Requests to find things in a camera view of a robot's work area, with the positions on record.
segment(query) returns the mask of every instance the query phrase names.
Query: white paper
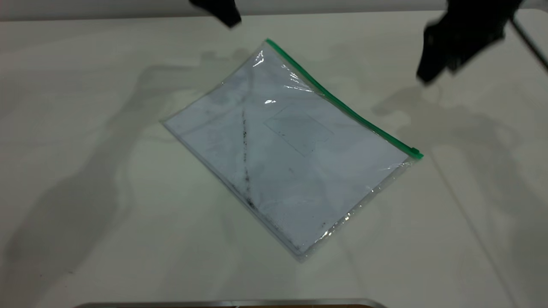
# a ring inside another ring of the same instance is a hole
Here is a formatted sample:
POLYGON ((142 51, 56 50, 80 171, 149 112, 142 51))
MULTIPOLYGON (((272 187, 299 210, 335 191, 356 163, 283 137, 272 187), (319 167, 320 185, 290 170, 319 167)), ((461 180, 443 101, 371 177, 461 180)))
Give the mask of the white paper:
POLYGON ((164 125, 297 256, 408 158, 266 43, 164 125))

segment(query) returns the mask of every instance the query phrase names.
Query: metal edge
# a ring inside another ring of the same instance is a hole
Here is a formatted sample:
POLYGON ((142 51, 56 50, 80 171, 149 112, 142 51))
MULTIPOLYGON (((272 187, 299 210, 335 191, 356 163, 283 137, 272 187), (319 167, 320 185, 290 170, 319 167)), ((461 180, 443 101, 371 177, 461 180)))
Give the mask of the metal edge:
POLYGON ((305 299, 305 300, 233 300, 140 303, 87 303, 75 308, 170 308, 170 307, 228 307, 228 306, 287 306, 287 305, 364 305, 387 308, 370 299, 305 299))

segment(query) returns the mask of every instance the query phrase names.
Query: green zipper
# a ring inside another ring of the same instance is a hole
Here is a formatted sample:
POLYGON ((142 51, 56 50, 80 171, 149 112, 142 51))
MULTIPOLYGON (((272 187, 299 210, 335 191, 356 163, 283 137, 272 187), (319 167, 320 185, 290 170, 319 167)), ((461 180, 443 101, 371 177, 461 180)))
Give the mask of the green zipper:
POLYGON ((378 128, 377 126, 375 126, 368 120, 362 118, 359 114, 355 113, 354 110, 346 106, 345 103, 343 103, 341 100, 336 98, 335 95, 327 91, 320 83, 318 83, 312 76, 310 76, 310 74, 307 71, 305 71, 305 69, 302 66, 300 66, 295 60, 293 60, 291 56, 289 56, 285 51, 283 51, 283 49, 280 46, 278 46, 278 44, 274 43, 274 41, 272 41, 269 38, 266 39, 266 42, 272 48, 274 48, 274 50, 277 53, 279 53, 286 61, 288 61, 291 65, 293 65, 293 67, 296 68, 301 73, 301 75, 303 75, 312 85, 314 85, 314 87, 316 87, 319 91, 321 91, 323 95, 325 95, 333 105, 335 105, 339 109, 346 112, 346 114, 348 114, 350 117, 360 122, 362 125, 369 128, 370 130, 374 131, 379 136, 386 139, 388 142, 393 144, 395 147, 397 147, 398 149, 400 149, 402 152, 406 153, 407 155, 416 159, 421 159, 424 156, 418 149, 415 149, 414 147, 409 147, 405 143, 392 137, 389 133, 378 128))

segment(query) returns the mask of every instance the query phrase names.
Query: white table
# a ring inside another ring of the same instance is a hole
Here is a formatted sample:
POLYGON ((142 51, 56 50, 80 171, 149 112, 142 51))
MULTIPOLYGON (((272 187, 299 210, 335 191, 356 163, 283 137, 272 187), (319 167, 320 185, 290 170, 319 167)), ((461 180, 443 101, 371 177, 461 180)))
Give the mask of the white table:
POLYGON ((508 29, 423 88, 440 13, 0 23, 0 303, 546 305, 548 76, 508 29), (266 37, 426 155, 301 264, 158 122, 266 37))

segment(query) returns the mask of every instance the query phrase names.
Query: plastic zipper bag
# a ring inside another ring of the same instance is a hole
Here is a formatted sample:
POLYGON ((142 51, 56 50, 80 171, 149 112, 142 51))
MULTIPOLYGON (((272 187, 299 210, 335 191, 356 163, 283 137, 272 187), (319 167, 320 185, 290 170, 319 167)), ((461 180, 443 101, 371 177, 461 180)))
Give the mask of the plastic zipper bag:
POLYGON ((422 158, 269 39, 163 124, 299 260, 422 158))

